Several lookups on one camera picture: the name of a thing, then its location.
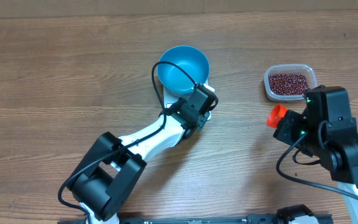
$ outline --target wooden tabletop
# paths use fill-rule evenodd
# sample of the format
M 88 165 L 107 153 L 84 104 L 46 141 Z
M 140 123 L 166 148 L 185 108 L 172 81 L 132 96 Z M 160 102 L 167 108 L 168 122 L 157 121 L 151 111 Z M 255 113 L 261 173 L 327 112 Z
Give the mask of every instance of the wooden tabletop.
M 276 103 L 262 80 L 272 65 L 306 63 L 319 84 L 347 88 L 358 122 L 358 11 L 0 20 L 0 223 L 83 217 L 58 188 L 100 134 L 157 119 L 150 71 L 176 45 L 208 57 L 219 105 L 202 132 L 148 163 L 122 214 L 238 217 L 304 203 L 350 223 L 342 196 L 276 173 L 288 146 L 265 125 Z M 336 186 L 320 166 L 286 158 L 283 170 Z

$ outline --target container of red beans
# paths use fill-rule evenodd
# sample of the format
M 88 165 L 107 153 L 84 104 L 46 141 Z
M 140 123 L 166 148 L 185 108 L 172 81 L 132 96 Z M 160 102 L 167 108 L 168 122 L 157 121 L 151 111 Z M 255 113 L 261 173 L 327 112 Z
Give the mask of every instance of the container of red beans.
M 303 100 L 307 88 L 317 87 L 313 69 L 304 64 L 274 65 L 266 71 L 264 82 L 272 101 Z

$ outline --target blue bowl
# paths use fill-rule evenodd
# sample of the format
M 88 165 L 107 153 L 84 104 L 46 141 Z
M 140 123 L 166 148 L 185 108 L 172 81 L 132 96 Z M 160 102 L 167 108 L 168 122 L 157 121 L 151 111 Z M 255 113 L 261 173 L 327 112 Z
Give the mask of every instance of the blue bowl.
M 177 46 L 167 50 L 161 61 L 172 62 L 181 67 L 194 81 L 205 83 L 209 76 L 209 62 L 198 49 L 190 46 Z M 176 96 L 188 96 L 194 84 L 179 69 L 172 65 L 160 64 L 157 69 L 161 83 Z

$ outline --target red bean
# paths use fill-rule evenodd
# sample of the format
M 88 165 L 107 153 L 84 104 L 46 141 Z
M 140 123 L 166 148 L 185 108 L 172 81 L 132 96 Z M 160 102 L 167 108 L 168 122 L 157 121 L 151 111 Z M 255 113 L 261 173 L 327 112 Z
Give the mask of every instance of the red bean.
M 302 95 L 309 87 L 306 77 L 297 73 L 269 75 L 268 83 L 277 95 Z

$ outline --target red funnel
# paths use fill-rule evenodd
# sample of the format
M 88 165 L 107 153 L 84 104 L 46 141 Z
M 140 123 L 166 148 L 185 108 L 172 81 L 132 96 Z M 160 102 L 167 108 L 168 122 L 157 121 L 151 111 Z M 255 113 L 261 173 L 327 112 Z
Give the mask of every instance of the red funnel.
M 285 106 L 278 104 L 276 105 L 272 112 L 270 112 L 266 125 L 272 128 L 277 128 L 278 122 L 285 116 L 287 109 Z

